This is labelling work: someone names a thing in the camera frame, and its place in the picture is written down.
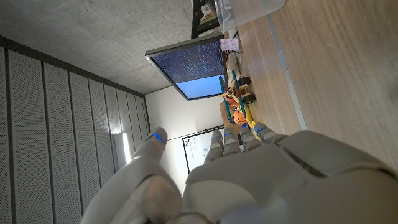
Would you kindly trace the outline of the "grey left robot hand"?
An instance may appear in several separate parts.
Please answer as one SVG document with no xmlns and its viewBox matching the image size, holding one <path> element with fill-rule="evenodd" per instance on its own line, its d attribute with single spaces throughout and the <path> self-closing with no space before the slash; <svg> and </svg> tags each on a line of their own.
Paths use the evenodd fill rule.
<svg viewBox="0 0 398 224">
<path fill-rule="evenodd" d="M 312 131 L 263 123 L 215 131 L 203 165 L 179 190 L 160 166 L 167 133 L 154 129 L 100 189 L 83 223 L 396 223 L 397 172 Z"/>
</svg>

